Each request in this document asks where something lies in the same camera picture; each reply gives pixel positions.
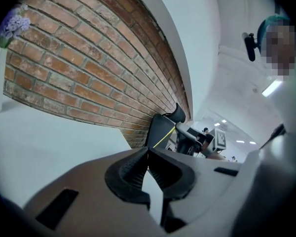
person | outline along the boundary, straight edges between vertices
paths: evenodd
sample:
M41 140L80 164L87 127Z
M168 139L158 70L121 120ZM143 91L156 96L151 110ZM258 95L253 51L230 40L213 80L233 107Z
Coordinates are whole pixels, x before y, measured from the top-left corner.
M208 148L209 144L211 143L211 141L214 139L213 135L211 135L209 133L209 130L207 127L205 127L202 132L205 133L206 139L203 142L203 145L201 147L201 151L206 150Z

purple flower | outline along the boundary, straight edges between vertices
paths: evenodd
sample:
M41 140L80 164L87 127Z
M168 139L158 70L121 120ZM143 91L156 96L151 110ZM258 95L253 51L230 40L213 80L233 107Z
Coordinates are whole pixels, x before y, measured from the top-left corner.
M22 18L21 30L26 31L29 28L30 24L31 24L31 21L29 18Z
M21 27L22 17L20 15L14 15L8 21L8 24L5 27L6 32L13 32L16 31L18 28Z
M22 17L27 10L27 5L12 9L8 12L0 25L0 46L6 48L13 37L18 36L22 31L26 31L31 21L29 18Z
M5 27L8 24L8 22L10 21L10 19L16 14L16 9L12 9L8 12L8 14L5 16L5 18L3 19L3 21L0 24L0 36L4 36L4 32L5 32Z

brick wall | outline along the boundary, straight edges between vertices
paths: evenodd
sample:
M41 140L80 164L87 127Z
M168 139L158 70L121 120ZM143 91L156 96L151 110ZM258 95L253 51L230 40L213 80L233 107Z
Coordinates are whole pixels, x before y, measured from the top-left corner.
M31 27L8 52L4 93L142 146L155 113L189 110L177 64L139 0L21 0Z

white ceiling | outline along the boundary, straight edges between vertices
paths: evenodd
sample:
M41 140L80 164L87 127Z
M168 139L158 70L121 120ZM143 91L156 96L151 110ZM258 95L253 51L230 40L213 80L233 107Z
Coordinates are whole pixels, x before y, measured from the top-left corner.
M246 134L239 127L235 126L225 117L218 115L212 110L206 111L202 121L208 125L210 130L215 128L214 124L219 123L220 125L217 126L217 128L226 132L227 140L236 145L240 151L245 154L258 149L261 146L259 144L250 144L250 141L255 142L253 138L251 138L248 134ZM237 140L244 141L245 143L237 143Z
M275 80L256 52L248 59L243 32L257 34L260 23L274 14L274 0L217 0L222 37L214 84L204 105L263 144L281 119L262 92ZM206 112L199 113L201 119Z

black slot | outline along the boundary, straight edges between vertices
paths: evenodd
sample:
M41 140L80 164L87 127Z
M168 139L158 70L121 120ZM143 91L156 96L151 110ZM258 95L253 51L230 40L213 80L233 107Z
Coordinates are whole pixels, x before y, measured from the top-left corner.
M54 230L66 211L69 209L79 192L64 189L60 194L42 211L36 220L51 230Z
M238 170L233 170L233 169L228 169L228 168L222 168L222 167L217 167L214 169L214 171L226 174L229 176L236 176L238 174Z

